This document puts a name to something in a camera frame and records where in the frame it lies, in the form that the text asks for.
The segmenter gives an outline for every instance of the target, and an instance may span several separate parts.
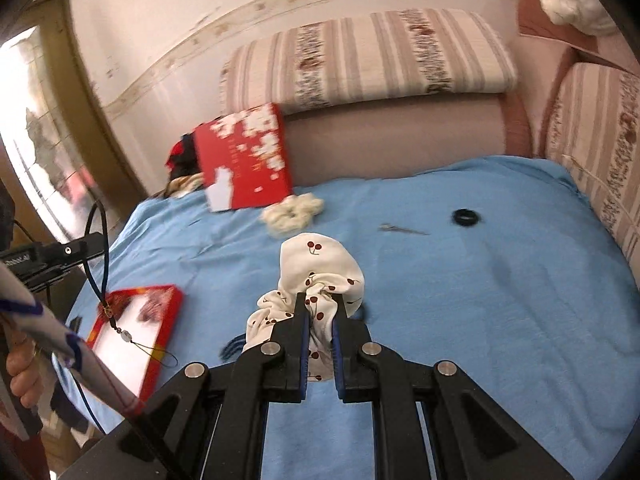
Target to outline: white cherry print scrunchie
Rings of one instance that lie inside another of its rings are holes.
[[[324,235],[302,233],[282,244],[278,288],[258,300],[258,310],[246,324],[242,351],[267,341],[273,325],[293,316],[299,292],[306,292],[306,309],[312,320],[308,380],[331,379],[331,323],[338,308],[331,294],[342,294],[347,316],[351,317],[362,304],[364,276],[342,244]]]

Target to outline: metal bolt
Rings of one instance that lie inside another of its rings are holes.
[[[451,361],[440,361],[438,371],[443,375],[452,376],[458,371],[458,367]]]
[[[364,343],[364,345],[362,345],[362,351],[367,355],[378,355],[382,352],[382,346],[378,343]]]
[[[280,351],[280,345],[275,341],[269,341],[260,347],[260,351],[265,355],[276,355]]]
[[[204,366],[200,363],[191,363],[184,369],[184,374],[190,379],[197,379],[204,373]]]

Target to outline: wall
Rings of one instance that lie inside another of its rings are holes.
[[[515,0],[70,0],[94,92],[148,192],[180,134],[218,112],[218,74],[237,46],[274,30],[407,7],[478,10],[503,36]]]

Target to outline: striped cushion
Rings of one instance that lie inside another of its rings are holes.
[[[634,75],[575,64],[560,86],[546,156],[570,170],[640,284],[639,92]]]
[[[223,114],[276,102],[284,114],[516,84],[498,35],[475,13],[409,9],[312,23],[238,48],[221,74]]]

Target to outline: human hand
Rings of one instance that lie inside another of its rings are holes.
[[[11,379],[11,392],[20,398],[25,408],[32,408],[38,403],[44,384],[35,357],[35,343],[25,333],[7,330],[7,338],[11,338],[14,346],[6,358],[6,370]]]

